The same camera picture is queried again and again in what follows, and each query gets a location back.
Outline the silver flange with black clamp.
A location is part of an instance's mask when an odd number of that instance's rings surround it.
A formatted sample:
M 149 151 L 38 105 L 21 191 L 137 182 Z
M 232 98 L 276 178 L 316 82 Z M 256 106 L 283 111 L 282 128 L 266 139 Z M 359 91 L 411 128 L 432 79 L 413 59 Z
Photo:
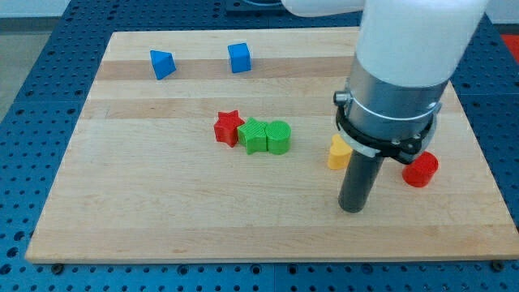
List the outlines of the silver flange with black clamp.
M 446 85 L 390 84 L 373 76 L 355 58 L 345 89 L 333 95 L 337 130 L 353 150 L 366 157 L 391 157 L 408 165 L 435 134 Z

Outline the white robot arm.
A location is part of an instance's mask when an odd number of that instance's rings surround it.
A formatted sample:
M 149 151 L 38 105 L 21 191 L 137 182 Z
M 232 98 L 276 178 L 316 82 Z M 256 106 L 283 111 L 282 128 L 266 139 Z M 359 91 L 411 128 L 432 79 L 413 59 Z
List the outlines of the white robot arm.
M 440 98 L 485 13 L 487 0 L 282 0 L 291 14 L 361 11 L 345 87 L 333 95 L 336 125 L 353 149 L 338 203 L 367 202 L 384 158 L 408 165 L 431 142 Z

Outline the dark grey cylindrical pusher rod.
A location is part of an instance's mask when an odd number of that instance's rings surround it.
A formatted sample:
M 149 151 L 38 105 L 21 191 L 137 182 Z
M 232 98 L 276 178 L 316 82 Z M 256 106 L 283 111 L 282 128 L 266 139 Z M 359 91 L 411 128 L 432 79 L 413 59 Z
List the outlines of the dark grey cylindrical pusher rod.
M 353 151 L 338 196 L 343 210 L 348 213 L 363 210 L 383 161 L 383 157 L 368 157 Z

